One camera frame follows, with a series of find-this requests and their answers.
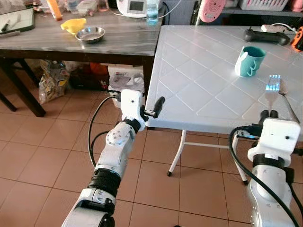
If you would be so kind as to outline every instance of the black table leg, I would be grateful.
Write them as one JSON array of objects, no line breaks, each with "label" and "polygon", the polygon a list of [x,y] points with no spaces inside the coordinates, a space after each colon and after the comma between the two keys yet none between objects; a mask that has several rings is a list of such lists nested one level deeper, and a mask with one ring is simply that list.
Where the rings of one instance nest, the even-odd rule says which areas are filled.
[{"label": "black table leg", "polygon": [[0,100],[6,105],[8,109],[15,112],[17,108],[0,92]]},{"label": "black table leg", "polygon": [[28,66],[26,61],[24,59],[20,59],[20,60],[18,60],[18,62],[20,63],[22,68],[25,70],[25,72],[29,75],[29,77],[32,79],[32,81],[34,82],[36,87],[39,87],[39,80],[35,76],[34,72],[31,70],[31,68]]},{"label": "black table leg", "polygon": [[142,57],[145,98],[147,97],[148,89],[150,87],[150,81],[151,81],[151,77],[152,77],[153,61],[154,61],[153,56],[143,56]]},{"label": "black table leg", "polygon": [[28,108],[37,116],[43,117],[45,110],[37,102],[35,97],[29,92],[27,87],[22,83],[19,77],[11,69],[10,64],[5,59],[0,59],[0,67],[3,69],[4,74],[13,82],[17,88],[17,93],[22,101],[28,106]]}]

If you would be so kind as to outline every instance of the teal mug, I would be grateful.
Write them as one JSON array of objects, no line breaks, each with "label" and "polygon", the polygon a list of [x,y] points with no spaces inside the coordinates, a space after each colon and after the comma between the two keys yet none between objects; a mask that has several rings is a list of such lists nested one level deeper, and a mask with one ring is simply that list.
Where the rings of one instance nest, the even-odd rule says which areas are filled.
[{"label": "teal mug", "polygon": [[235,65],[236,74],[242,77],[254,76],[265,56],[266,52],[260,48],[254,46],[242,47]]}]

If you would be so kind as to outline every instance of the pink object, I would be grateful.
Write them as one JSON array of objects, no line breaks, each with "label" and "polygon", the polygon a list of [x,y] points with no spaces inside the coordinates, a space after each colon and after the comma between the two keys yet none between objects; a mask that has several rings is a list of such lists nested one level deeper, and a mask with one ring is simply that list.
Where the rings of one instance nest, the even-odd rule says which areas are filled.
[{"label": "pink object", "polygon": [[199,9],[200,19],[203,22],[213,22],[221,14],[226,0],[202,0]]},{"label": "pink object", "polygon": [[301,12],[303,10],[303,0],[291,0],[289,6],[292,11]]}]

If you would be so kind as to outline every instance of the black controller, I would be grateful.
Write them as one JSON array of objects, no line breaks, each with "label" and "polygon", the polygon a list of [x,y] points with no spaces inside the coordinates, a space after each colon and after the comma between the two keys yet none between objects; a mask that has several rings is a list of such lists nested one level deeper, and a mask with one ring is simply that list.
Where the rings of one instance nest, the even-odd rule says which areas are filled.
[{"label": "black controller", "polygon": [[252,29],[247,29],[244,32],[244,40],[250,41],[268,41],[279,43],[280,45],[286,45],[289,43],[290,38],[281,32],[257,32]]}]

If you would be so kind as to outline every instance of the metal bowl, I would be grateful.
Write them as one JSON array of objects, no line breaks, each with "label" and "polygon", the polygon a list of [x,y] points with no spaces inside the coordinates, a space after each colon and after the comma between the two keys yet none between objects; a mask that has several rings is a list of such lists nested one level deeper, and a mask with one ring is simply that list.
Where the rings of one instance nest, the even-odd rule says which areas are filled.
[{"label": "metal bowl", "polygon": [[105,35],[101,27],[87,27],[76,34],[76,38],[84,43],[92,44],[100,41]]}]

